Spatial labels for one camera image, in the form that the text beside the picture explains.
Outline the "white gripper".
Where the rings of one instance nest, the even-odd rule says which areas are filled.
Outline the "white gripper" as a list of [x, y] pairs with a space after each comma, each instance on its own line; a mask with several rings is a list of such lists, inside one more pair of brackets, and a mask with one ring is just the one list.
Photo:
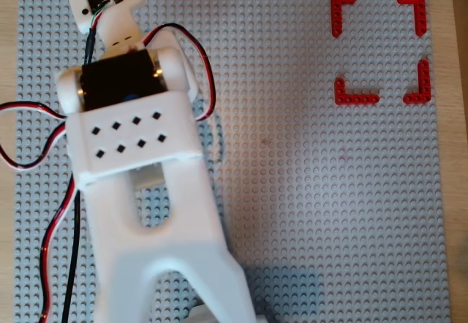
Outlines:
[[108, 7], [102, 11], [97, 22], [97, 33], [105, 51], [135, 44], [141, 39], [138, 24], [128, 7]]

